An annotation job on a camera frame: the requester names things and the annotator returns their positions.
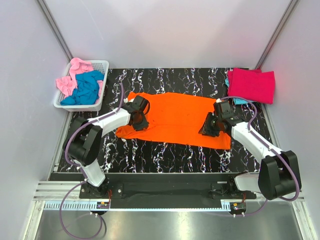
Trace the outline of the orange t shirt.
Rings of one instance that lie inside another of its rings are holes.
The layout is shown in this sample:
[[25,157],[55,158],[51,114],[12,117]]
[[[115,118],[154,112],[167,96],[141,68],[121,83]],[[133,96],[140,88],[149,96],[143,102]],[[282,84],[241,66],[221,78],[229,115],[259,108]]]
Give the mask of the orange t shirt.
[[199,133],[207,114],[213,112],[216,99],[172,92],[161,94],[130,92],[128,99],[132,100],[137,96],[147,99],[150,103],[149,112],[146,114],[148,128],[136,131],[130,125],[122,126],[115,132],[118,138],[218,150],[231,148],[231,138],[226,133],[220,133],[216,137]]

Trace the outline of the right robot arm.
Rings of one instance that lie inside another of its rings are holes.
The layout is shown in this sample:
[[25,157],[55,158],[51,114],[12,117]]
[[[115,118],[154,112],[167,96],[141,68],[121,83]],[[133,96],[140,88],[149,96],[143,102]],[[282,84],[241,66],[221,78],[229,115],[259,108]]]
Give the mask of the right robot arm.
[[239,198],[246,191],[258,193],[267,200],[295,201],[302,188],[297,155],[283,151],[262,137],[251,125],[236,114],[228,97],[213,104],[199,133],[207,137],[227,134],[242,144],[259,162],[257,173],[239,173],[227,182],[226,191],[232,198]]

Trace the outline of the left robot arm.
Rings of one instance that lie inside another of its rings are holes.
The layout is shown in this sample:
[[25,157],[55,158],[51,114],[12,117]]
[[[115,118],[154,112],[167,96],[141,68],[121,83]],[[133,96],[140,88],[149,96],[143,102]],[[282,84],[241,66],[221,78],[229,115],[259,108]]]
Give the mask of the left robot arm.
[[131,126],[135,131],[146,130],[149,122],[146,114],[150,102],[137,95],[132,100],[122,100],[119,106],[101,116],[76,118],[69,128],[63,143],[65,160],[77,167],[84,176],[84,183],[97,198],[103,198],[108,190],[108,180],[98,163],[102,138],[114,130]]

